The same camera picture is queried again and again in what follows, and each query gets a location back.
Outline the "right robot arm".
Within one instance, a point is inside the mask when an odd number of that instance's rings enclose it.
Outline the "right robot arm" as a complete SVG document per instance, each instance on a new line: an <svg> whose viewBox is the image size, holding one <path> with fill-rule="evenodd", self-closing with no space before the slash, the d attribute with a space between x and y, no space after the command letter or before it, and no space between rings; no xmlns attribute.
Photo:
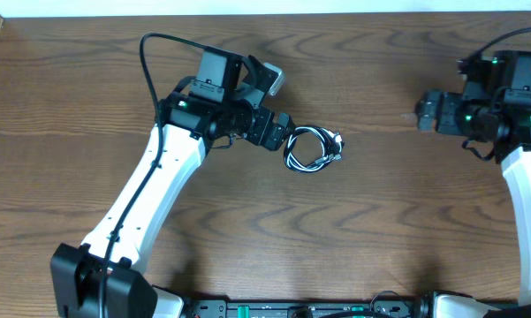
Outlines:
<svg viewBox="0 0 531 318"><path fill-rule="evenodd" d="M520 294L515 305L496 307L453 291L433 291L417 301L414 317L531 317L531 51L475 54L459 63L460 93L429 90L415 115L421 131L463 138L462 147L495 161L512 198L520 250Z"/></svg>

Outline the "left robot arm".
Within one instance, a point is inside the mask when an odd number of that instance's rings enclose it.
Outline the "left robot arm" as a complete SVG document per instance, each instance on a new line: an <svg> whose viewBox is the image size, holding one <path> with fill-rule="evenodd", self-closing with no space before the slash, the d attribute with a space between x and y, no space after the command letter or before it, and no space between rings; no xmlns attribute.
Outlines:
<svg viewBox="0 0 531 318"><path fill-rule="evenodd" d="M62 317L179 317L185 301L143 276L171 207L215 140L240 138L278 150L295 127L262 106L283 71L207 47L199 71L157 104L158 118L135 171L80 246L60 245L50 261Z"/></svg>

